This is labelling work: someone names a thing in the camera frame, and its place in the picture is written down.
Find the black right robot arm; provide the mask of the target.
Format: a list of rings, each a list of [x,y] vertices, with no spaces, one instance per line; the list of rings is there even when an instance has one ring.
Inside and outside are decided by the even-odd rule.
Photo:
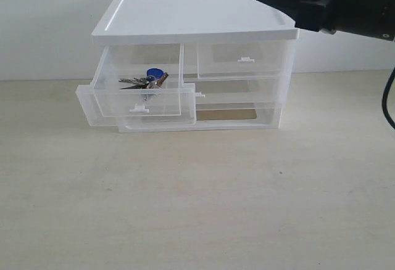
[[[256,0],[291,17],[296,28],[394,41],[394,0]]]

